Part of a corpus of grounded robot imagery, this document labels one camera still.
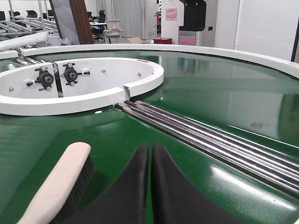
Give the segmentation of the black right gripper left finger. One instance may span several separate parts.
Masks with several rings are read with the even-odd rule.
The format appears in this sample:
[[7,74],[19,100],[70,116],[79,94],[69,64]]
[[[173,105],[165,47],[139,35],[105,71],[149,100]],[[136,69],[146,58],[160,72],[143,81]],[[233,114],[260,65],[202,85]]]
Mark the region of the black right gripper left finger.
[[65,224],[144,224],[148,186],[149,150],[137,146],[114,183]]

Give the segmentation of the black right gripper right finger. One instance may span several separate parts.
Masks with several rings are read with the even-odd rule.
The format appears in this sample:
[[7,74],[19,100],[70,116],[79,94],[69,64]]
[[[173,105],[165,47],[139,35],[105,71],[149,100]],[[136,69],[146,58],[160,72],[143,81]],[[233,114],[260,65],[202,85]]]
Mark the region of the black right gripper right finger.
[[198,190],[164,145],[153,146],[151,163],[151,194],[156,224],[244,223]]

